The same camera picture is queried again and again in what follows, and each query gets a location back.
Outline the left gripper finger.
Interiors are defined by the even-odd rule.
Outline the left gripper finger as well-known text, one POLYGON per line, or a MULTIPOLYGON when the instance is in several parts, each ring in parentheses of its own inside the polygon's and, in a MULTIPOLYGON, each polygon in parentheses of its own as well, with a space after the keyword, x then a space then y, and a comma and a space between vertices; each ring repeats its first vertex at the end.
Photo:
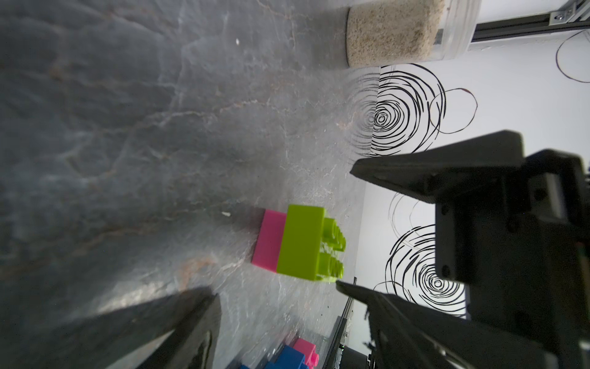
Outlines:
POLYGON ((212 368, 221 330, 219 295, 201 298, 195 308, 152 352, 141 347, 110 368, 212 368))

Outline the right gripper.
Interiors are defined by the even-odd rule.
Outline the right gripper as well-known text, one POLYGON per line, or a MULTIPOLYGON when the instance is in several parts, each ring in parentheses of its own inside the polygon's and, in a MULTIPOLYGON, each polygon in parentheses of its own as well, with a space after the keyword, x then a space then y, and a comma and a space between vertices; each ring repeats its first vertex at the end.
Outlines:
POLYGON ((436 204, 437 273, 468 290, 471 321, 338 281, 367 306, 378 368, 589 366, 589 188, 578 156, 524 157, 522 135, 500 131, 361 158, 350 174, 436 204))

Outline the lime green lego brick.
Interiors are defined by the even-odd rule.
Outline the lime green lego brick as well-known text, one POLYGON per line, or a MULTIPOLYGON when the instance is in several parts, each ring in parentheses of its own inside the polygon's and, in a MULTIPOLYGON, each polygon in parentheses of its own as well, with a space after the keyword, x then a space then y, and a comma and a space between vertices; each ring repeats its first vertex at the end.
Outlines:
POLYGON ((335 282, 344 276, 347 240, 327 210, 291 204, 281 241, 277 273, 307 281, 335 282))

